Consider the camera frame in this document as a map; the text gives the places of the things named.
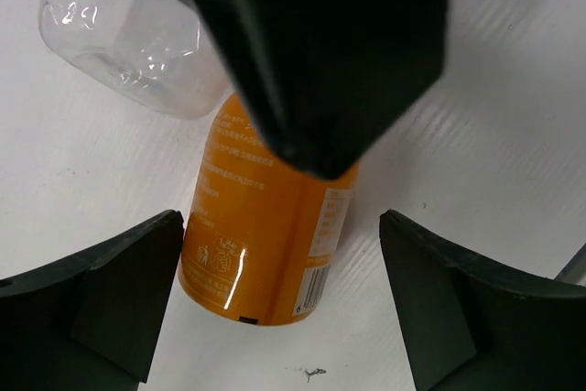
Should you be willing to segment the clear jar silver lid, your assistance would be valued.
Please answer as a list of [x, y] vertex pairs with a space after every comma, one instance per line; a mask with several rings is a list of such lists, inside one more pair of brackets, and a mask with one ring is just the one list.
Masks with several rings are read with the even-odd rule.
[[180, 0], [41, 0], [47, 47], [99, 83], [184, 119], [233, 88], [196, 13]]

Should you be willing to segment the short orange juice bottle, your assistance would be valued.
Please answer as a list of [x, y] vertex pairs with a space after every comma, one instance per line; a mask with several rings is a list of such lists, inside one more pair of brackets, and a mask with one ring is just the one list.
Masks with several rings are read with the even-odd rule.
[[294, 170], [264, 146], [231, 93], [203, 151], [179, 264], [185, 292], [229, 320], [306, 319], [320, 303], [358, 170], [335, 180]]

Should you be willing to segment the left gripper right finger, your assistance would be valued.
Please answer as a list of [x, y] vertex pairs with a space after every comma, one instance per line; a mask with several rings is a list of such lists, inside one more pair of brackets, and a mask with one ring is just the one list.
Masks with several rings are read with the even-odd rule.
[[379, 236], [416, 389], [585, 387], [585, 286], [504, 265], [394, 210]]

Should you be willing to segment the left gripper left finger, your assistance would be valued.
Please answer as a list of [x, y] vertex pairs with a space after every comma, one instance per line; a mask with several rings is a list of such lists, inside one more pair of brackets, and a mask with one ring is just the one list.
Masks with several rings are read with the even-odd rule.
[[1, 281], [4, 390], [136, 390], [149, 376], [183, 240], [167, 210]]

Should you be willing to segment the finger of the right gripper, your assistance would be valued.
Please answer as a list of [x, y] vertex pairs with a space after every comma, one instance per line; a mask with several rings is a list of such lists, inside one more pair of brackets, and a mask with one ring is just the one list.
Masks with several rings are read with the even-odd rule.
[[336, 179], [444, 71], [449, 0], [180, 0], [268, 148]]

